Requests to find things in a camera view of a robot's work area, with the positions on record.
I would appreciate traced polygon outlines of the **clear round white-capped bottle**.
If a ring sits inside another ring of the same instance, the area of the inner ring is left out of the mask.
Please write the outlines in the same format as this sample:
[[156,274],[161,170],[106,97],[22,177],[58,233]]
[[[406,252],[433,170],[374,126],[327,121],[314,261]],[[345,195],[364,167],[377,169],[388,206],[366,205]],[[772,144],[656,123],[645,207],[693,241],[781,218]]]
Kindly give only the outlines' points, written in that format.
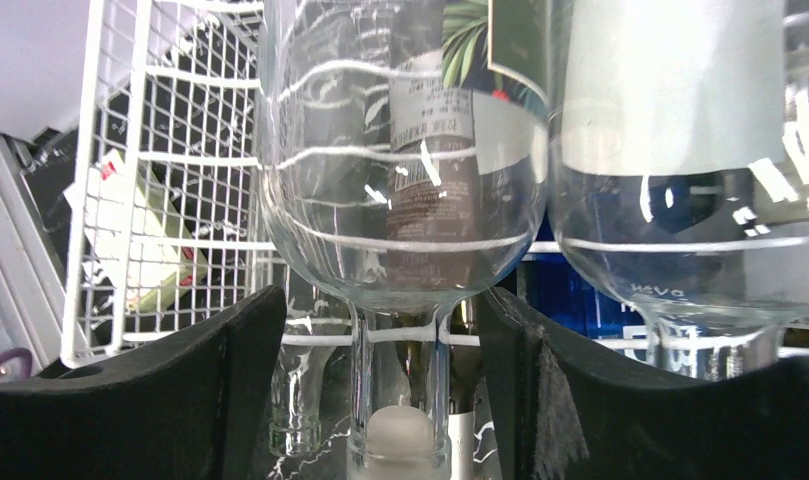
[[549,217],[650,364],[760,369],[809,319],[809,1],[553,1]]

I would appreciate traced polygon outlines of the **dark green wine bottle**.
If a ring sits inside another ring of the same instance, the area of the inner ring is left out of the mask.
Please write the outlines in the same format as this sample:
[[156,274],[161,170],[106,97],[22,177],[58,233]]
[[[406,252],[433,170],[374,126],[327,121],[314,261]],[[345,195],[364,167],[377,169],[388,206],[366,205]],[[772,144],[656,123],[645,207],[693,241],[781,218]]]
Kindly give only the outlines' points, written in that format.
[[[474,155],[475,128],[471,91],[445,83],[442,1],[410,1],[396,14],[391,64],[404,72],[390,84],[391,149],[415,154],[390,178],[392,207],[387,216],[390,239],[447,243],[448,252],[407,249],[388,261],[390,277],[419,293],[449,293],[466,286],[473,255],[463,242],[475,237],[472,208],[479,180]],[[425,326],[426,340],[396,343],[396,353],[410,384],[410,407],[400,408],[408,432],[399,439],[403,455],[396,463],[406,479],[456,479],[469,461],[460,440],[470,428],[472,390],[453,395],[453,349],[447,336],[457,316],[451,298],[432,313],[401,314],[397,324]]]

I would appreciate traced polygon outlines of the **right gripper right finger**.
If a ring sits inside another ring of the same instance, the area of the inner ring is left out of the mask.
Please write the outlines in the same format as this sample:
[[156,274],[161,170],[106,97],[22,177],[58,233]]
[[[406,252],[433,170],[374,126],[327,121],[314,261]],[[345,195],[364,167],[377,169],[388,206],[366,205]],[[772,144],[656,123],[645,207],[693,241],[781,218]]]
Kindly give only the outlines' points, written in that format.
[[809,479],[809,357],[708,382],[627,358],[502,288],[478,334],[506,479]]

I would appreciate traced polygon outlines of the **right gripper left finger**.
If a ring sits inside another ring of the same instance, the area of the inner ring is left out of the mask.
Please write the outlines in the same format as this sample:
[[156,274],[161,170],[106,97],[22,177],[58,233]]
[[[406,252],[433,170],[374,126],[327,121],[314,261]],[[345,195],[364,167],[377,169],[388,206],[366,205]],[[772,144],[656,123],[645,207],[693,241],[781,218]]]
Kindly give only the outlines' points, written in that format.
[[56,378],[0,384],[0,479],[245,479],[286,316],[258,291]]

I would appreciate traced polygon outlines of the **blue square bottle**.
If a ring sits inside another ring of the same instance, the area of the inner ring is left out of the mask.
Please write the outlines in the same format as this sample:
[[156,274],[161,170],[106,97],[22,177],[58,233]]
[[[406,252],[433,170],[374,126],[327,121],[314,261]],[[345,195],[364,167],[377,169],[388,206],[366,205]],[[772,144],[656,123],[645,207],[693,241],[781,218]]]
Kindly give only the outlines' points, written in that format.
[[560,325],[591,339],[643,339],[646,328],[631,307],[597,291],[559,252],[544,220],[516,269],[517,296]]

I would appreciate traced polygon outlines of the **clear glass bottle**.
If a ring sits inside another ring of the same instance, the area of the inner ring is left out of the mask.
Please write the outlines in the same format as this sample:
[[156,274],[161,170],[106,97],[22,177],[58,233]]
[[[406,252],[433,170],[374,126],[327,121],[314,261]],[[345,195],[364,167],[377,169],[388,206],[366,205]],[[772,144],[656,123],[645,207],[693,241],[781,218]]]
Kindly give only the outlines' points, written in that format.
[[[349,308],[293,273],[274,274],[287,300],[286,335],[342,335],[350,327]],[[281,457],[309,455],[320,448],[319,405],[325,366],[333,346],[282,345],[272,376],[270,451]]]

